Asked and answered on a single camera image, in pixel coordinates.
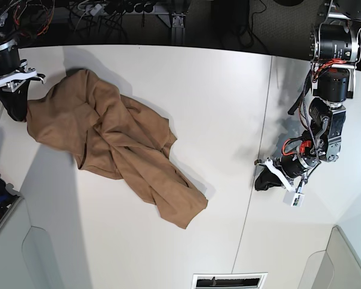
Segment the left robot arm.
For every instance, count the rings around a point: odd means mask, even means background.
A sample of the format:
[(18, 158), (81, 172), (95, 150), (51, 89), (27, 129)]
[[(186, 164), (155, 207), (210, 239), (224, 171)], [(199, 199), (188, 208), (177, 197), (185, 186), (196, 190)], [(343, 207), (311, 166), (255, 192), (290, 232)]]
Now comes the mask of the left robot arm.
[(304, 131), (287, 139), (280, 158), (256, 160), (263, 170), (255, 190), (283, 187), (300, 193), (322, 162), (335, 162), (346, 119), (344, 102), (354, 96), (361, 59), (361, 1), (324, 1), (310, 34), (310, 69), (288, 113), (299, 112)]

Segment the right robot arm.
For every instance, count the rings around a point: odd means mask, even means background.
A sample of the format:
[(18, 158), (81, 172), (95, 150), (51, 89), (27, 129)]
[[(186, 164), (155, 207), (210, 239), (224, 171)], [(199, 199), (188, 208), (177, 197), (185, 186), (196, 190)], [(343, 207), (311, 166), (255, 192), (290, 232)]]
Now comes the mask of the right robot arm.
[(17, 122), (26, 121), (30, 82), (45, 81), (19, 50), (48, 31), (55, 7), (55, 1), (0, 1), (0, 102)]

